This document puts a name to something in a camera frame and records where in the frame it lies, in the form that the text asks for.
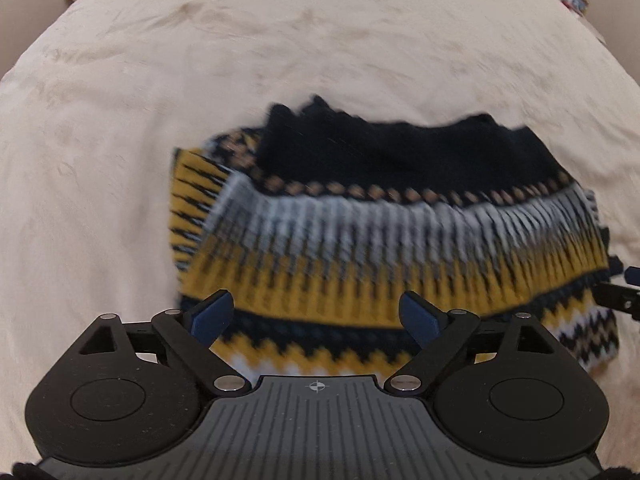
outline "knit garment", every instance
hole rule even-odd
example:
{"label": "knit garment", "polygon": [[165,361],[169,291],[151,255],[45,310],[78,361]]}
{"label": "knit garment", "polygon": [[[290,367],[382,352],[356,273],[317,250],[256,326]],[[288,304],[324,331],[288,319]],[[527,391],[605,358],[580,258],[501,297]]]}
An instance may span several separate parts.
{"label": "knit garment", "polygon": [[528,128],[369,123],[315,97],[176,150],[170,242],[183,308],[232,293],[211,349],[252,381],[385,379],[419,350],[406,290],[483,318],[530,312],[588,369],[618,349],[590,293],[609,277],[596,215]]}

